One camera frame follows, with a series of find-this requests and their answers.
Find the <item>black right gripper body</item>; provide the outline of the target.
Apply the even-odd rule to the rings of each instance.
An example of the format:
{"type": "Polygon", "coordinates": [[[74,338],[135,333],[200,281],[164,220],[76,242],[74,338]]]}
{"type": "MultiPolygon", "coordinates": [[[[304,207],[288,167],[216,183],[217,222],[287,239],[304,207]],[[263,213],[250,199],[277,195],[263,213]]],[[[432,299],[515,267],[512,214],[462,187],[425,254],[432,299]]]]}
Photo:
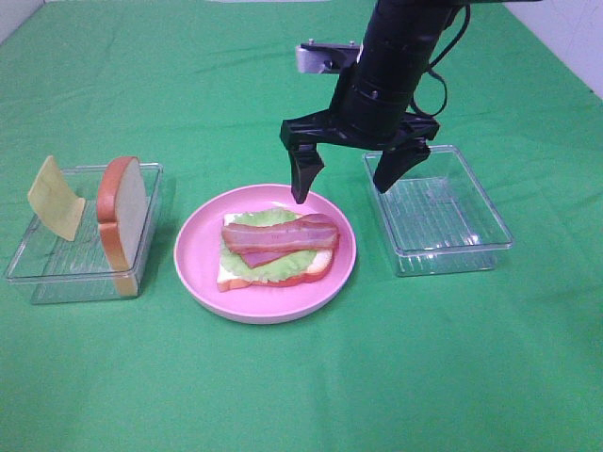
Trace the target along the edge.
{"type": "Polygon", "coordinates": [[[439,123],[406,111],[417,82],[411,75],[352,65],[339,75],[328,108],[283,121],[281,141],[288,150],[317,143],[382,150],[413,138],[433,139],[439,123]]]}

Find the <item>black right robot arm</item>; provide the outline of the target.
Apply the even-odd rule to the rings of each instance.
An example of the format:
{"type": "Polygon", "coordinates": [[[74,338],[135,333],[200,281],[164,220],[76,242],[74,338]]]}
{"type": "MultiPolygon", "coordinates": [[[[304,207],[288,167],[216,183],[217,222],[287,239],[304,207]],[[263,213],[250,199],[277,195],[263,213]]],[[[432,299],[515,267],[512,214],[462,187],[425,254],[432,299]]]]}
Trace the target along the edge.
{"type": "Polygon", "coordinates": [[[414,94],[422,75],[433,72],[432,52],[460,10],[469,11],[469,2],[379,1],[361,46],[301,46],[339,77],[328,108],[282,123],[296,202],[305,202],[324,166],[320,143],[380,152],[373,184],[382,193],[429,157],[439,124],[418,109],[414,94]]]}

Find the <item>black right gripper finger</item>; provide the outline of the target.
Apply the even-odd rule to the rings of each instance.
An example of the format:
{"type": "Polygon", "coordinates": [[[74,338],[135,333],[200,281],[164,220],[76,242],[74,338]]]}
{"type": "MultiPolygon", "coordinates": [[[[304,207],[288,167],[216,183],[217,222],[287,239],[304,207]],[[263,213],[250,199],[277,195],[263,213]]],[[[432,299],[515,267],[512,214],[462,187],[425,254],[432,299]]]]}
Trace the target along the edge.
{"type": "Polygon", "coordinates": [[[291,194],[297,204],[305,203],[311,185],[324,168],[316,143],[298,144],[288,150],[291,194]]]}
{"type": "Polygon", "coordinates": [[[373,184],[385,193],[407,171],[428,159],[431,150],[425,139],[411,139],[382,152],[373,175],[373,184]]]}

